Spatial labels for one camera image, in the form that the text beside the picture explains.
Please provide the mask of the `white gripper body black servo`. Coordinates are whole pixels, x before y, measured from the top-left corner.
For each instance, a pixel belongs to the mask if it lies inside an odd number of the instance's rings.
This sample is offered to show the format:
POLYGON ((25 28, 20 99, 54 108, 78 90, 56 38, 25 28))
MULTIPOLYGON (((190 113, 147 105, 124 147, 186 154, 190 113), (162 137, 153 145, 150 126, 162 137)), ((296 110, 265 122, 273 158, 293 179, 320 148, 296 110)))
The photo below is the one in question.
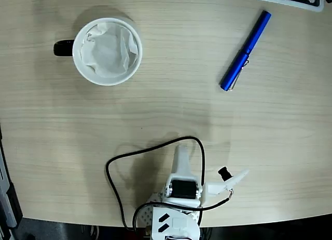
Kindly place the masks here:
POLYGON ((162 202, 185 207, 199 207, 202 187, 195 181, 171 181, 165 186, 162 202))

